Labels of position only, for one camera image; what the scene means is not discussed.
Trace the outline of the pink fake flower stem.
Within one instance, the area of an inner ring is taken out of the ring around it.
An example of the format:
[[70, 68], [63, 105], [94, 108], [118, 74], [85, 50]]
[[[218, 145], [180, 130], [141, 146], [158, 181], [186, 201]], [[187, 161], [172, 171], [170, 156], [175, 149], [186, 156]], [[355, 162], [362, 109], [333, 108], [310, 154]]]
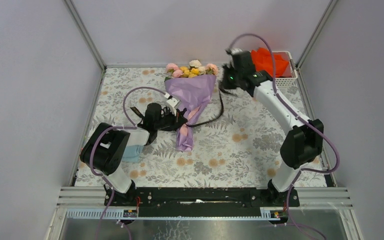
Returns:
[[166, 65], [166, 74], [167, 76], [164, 78], [164, 81], [168, 81], [173, 78], [180, 78], [184, 72], [178, 65], [175, 63], [168, 63]]
[[205, 66], [205, 73], [207, 75], [218, 75], [218, 72], [219, 72], [219, 68], [215, 65], [215, 64], [212, 64], [212, 63], [208, 63], [206, 66]]

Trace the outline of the pink purple wrapping paper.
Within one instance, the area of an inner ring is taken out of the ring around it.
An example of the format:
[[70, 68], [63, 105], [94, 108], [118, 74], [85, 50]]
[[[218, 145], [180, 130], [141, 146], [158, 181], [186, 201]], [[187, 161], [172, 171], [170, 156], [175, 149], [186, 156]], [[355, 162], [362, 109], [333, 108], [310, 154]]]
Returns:
[[217, 77], [204, 74], [191, 78], [177, 77], [164, 82], [165, 90], [180, 101], [179, 110], [186, 110], [187, 122], [176, 132], [176, 149], [190, 152], [194, 148], [192, 125], [198, 123], [199, 117], [210, 103]]

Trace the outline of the white fake flower stem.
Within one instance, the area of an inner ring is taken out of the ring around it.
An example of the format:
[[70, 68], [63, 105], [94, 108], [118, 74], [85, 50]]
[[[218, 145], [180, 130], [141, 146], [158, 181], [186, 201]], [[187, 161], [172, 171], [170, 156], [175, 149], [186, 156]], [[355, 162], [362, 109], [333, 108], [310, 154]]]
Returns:
[[191, 68], [199, 68], [199, 67], [201, 67], [202, 66], [202, 63], [199, 61], [199, 60], [191, 60], [190, 62], [189, 62], [189, 66], [191, 67]]

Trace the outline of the yellow fake flower stem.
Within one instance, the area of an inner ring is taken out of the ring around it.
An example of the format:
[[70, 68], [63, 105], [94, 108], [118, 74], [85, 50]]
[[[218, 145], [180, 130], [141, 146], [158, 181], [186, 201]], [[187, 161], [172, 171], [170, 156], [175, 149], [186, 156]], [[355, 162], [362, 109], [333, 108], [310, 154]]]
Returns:
[[182, 78], [194, 78], [200, 75], [199, 69], [194, 67], [188, 68], [186, 66], [181, 66], [179, 70], [181, 71], [180, 77]]

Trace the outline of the black printed ribbon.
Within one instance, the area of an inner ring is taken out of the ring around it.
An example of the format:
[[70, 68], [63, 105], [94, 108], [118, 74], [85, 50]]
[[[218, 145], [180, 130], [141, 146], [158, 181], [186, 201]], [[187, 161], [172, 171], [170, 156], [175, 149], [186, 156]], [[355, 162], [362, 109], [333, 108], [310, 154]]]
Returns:
[[[196, 121], [196, 123], [192, 124], [192, 121], [189, 120], [188, 123], [186, 123], [186, 125], [190, 128], [195, 128], [195, 127], [199, 127], [199, 126], [202, 126], [202, 125], [206, 125], [206, 124], [209, 124], [209, 123], [212, 123], [214, 121], [217, 121], [223, 114], [224, 114], [224, 103], [223, 103], [223, 99], [222, 99], [222, 92], [220, 90], [217, 90], [218, 92], [218, 97], [219, 97], [219, 103], [220, 103], [220, 109], [219, 109], [219, 112], [216, 114], [215, 112], [215, 106], [213, 107], [213, 110], [210, 111], [210, 110], [204, 110], [201, 115], [204, 116], [204, 117], [209, 117], [210, 114], [213, 114], [213, 118], [209, 118], [205, 121], [203, 121], [204, 118], [200, 118], [200, 122]], [[134, 114], [136, 114], [139, 118], [140, 118], [140, 121], [138, 123], [135, 123], [134, 121], [132, 121], [130, 119], [130, 116], [129, 114], [127, 113], [127, 108], [125, 106], [125, 102], [123, 102], [123, 110], [125, 111], [125, 116], [126, 118], [129, 119], [129, 121], [131, 121], [135, 126], [138, 126], [138, 125], [143, 125], [143, 121], [145, 119], [145, 116], [135, 107], [135, 106], [132, 106], [130, 107], [130, 109], [133, 111]]]

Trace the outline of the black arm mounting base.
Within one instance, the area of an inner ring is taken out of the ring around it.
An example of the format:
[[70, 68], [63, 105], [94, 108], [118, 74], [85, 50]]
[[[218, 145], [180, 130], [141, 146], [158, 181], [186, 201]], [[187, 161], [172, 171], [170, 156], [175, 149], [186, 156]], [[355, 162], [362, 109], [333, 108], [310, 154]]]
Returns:
[[105, 187], [104, 204], [133, 207], [139, 217], [260, 217], [261, 208], [299, 207], [298, 193], [255, 187], [135, 187], [127, 193]]

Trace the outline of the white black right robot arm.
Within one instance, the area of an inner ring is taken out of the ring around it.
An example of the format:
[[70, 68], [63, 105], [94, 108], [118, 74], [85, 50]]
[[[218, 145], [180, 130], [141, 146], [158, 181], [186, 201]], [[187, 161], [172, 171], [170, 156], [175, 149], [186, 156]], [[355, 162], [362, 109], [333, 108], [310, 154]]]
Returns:
[[223, 65], [220, 90], [229, 93], [240, 88], [262, 103], [285, 133], [280, 147], [283, 160], [275, 177], [268, 185], [267, 201], [273, 206], [281, 205], [286, 199], [286, 191], [299, 174], [302, 165], [312, 162], [321, 154], [323, 139], [319, 133], [324, 125], [300, 113], [284, 98], [272, 76], [264, 70], [257, 71], [249, 51], [238, 48], [227, 49], [229, 63]]

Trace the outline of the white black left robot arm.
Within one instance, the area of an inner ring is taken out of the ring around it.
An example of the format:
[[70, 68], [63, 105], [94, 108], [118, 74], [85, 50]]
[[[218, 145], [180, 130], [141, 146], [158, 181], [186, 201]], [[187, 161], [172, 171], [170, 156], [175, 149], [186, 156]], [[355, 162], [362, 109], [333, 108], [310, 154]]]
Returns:
[[93, 132], [79, 158], [109, 187], [116, 191], [116, 199], [124, 206], [135, 200], [134, 182], [121, 166], [122, 160], [137, 159], [144, 146], [151, 144], [159, 131], [177, 131], [187, 123], [187, 109], [168, 104], [147, 105], [142, 114], [136, 107], [131, 110], [140, 118], [135, 126], [112, 126], [102, 122]]

